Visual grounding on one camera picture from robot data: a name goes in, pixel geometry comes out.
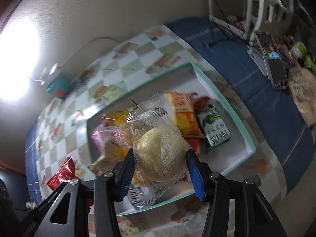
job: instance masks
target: orange snack package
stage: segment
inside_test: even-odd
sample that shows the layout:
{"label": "orange snack package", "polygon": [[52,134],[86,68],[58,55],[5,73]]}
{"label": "orange snack package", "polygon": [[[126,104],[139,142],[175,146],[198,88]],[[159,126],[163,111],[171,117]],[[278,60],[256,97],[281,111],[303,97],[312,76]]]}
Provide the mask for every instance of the orange snack package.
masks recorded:
{"label": "orange snack package", "polygon": [[178,126],[183,138],[205,138],[196,120],[192,99],[197,93],[165,92],[165,98],[172,106],[174,123]]}

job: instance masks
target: teal container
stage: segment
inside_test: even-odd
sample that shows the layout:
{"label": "teal container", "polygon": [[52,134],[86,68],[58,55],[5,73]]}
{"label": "teal container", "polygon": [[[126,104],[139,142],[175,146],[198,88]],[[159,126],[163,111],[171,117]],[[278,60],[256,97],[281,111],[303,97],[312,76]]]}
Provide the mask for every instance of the teal container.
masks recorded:
{"label": "teal container", "polygon": [[69,81],[59,74],[53,82],[47,87],[46,92],[55,95],[59,99],[63,99],[69,90]]}

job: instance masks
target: qr code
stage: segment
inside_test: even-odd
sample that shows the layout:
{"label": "qr code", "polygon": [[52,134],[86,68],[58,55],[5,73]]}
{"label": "qr code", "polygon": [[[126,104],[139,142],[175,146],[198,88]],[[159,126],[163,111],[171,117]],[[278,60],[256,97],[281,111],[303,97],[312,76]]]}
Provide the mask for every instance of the qr code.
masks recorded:
{"label": "qr code", "polygon": [[167,111],[165,111],[162,107],[154,108],[152,111],[154,112],[155,118],[159,118],[159,117],[167,114]]}

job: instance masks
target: white wall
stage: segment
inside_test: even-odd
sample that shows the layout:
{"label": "white wall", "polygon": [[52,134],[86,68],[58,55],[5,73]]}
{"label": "white wall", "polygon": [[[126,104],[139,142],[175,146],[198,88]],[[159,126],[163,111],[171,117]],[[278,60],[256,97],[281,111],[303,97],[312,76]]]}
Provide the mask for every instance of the white wall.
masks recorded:
{"label": "white wall", "polygon": [[[43,67],[67,61],[93,38],[124,40],[154,25],[207,17],[207,13],[207,0],[23,0],[8,24],[26,19],[37,29],[40,51],[35,77]],[[113,45],[106,40],[91,44],[65,66],[64,74],[72,79]],[[0,161],[24,168],[25,136],[51,98],[31,83],[20,101],[0,100]]]}

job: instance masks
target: metal bolt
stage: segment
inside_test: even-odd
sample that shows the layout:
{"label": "metal bolt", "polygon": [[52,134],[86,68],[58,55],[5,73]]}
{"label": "metal bolt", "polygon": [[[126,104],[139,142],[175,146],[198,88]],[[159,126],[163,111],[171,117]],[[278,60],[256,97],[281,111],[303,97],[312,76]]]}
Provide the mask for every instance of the metal bolt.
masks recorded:
{"label": "metal bolt", "polygon": [[76,185],[77,183],[79,183],[79,180],[78,179],[71,179],[70,181],[69,181],[69,183],[71,184],[71,185]]}
{"label": "metal bolt", "polygon": [[253,180],[250,179],[250,178],[246,178],[246,179],[245,179],[245,183],[246,183],[246,184],[253,184]]}
{"label": "metal bolt", "polygon": [[219,173],[217,173],[217,172],[211,172],[211,173],[209,174],[209,177],[211,177],[211,178],[218,178],[218,177],[219,177]]}
{"label": "metal bolt", "polygon": [[108,172],[105,172],[104,173],[104,177],[111,177],[113,175],[113,172],[111,172],[111,171],[108,171]]}

